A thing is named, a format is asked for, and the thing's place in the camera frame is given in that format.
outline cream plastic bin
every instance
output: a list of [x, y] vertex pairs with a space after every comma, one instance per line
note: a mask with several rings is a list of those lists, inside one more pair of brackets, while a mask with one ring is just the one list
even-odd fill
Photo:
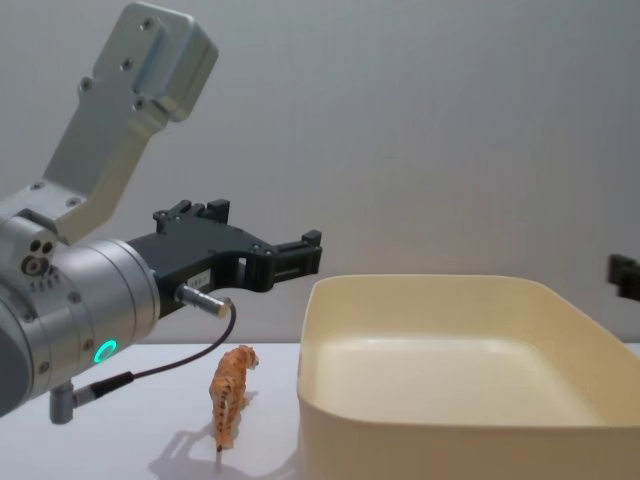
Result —
[[640, 361], [527, 280], [317, 283], [298, 396], [308, 480], [640, 479]]

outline toy leopard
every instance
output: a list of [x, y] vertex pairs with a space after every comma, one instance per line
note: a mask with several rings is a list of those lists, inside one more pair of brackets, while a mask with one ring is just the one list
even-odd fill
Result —
[[233, 448], [233, 426], [240, 410], [249, 403], [245, 395], [247, 370], [253, 370], [258, 363], [256, 352], [246, 345], [234, 348], [220, 359], [209, 387], [218, 452]]

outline cable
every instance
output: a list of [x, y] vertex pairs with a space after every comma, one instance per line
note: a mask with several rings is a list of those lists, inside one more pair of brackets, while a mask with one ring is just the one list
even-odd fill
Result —
[[183, 365], [186, 365], [187, 363], [191, 363], [194, 360], [198, 360], [199, 358], [210, 354], [216, 348], [222, 345], [227, 340], [227, 338], [229, 338], [229, 335], [231, 335], [231, 332], [235, 327], [237, 312], [236, 306], [233, 303], [231, 304], [230, 312], [231, 317], [229, 318], [229, 324], [227, 325], [226, 330], [222, 333], [220, 338], [218, 338], [215, 342], [213, 342], [210, 346], [208, 346], [201, 352], [198, 352], [195, 355], [191, 355], [190, 357], [183, 358], [182, 360], [178, 360], [177, 362], [161, 365], [160, 367], [143, 370], [142, 372], [138, 373], [124, 372], [118, 375], [114, 375], [113, 377], [109, 377], [105, 380], [91, 383], [75, 392], [75, 406], [80, 407], [81, 405], [84, 405], [90, 401], [97, 400], [107, 393], [111, 393], [114, 390], [124, 387], [125, 385], [128, 385], [129, 383], [139, 378], [149, 377], [157, 373], [162, 373], [166, 372], [167, 370], [181, 367]]
[[236, 315], [237, 315], [236, 314], [236, 306], [233, 303], [231, 304], [230, 311], [231, 311], [231, 318], [229, 319], [229, 325], [227, 326], [227, 329], [224, 331], [224, 333], [220, 336], [220, 338], [218, 340], [216, 340], [215, 342], [213, 342], [211, 344], [211, 346], [205, 348], [204, 350], [202, 350], [199, 353], [196, 353], [195, 355], [191, 355], [190, 357], [184, 358], [184, 359], [179, 360], [177, 362], [169, 363], [167, 365], [163, 365], [161, 367], [152, 368], [152, 369], [149, 369], [149, 370], [144, 370], [144, 371], [139, 372], [139, 373], [134, 373], [133, 374], [133, 379], [137, 380], [138, 378], [148, 377], [150, 375], [155, 375], [156, 373], [162, 373], [162, 372], [166, 372], [167, 370], [172, 370], [174, 368], [181, 367], [183, 365], [186, 365], [187, 363], [191, 363], [194, 360], [198, 360], [199, 358], [202, 358], [205, 355], [208, 355], [211, 352], [213, 352], [216, 348], [218, 348], [220, 345], [222, 345], [227, 338], [229, 338], [229, 335], [231, 335], [231, 332], [233, 331], [233, 327], [236, 324]]

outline gray wall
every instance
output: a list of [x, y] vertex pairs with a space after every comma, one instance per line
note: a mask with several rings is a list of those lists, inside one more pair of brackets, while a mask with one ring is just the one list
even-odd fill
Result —
[[[2, 2], [2, 195], [42, 172], [125, 3]], [[609, 253], [640, 256], [640, 2], [160, 4], [194, 15], [221, 57], [92, 236], [225, 197], [232, 222], [274, 243], [323, 230], [323, 275], [524, 276], [640, 339], [640, 304], [604, 282]], [[236, 339], [296, 339], [315, 280], [234, 294]], [[184, 311], [152, 340], [220, 329]]]

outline white tabletop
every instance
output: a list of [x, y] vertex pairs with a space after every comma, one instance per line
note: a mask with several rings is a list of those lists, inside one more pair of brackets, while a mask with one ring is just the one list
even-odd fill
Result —
[[[298, 345], [255, 345], [255, 392], [236, 445], [216, 466], [209, 382], [225, 345], [193, 364], [136, 381], [75, 412], [48, 419], [40, 397], [0, 419], [0, 478], [32, 480], [302, 480], [297, 455]], [[204, 345], [138, 345], [77, 377], [76, 387], [109, 375], [180, 359]], [[640, 344], [629, 345], [640, 356]]]

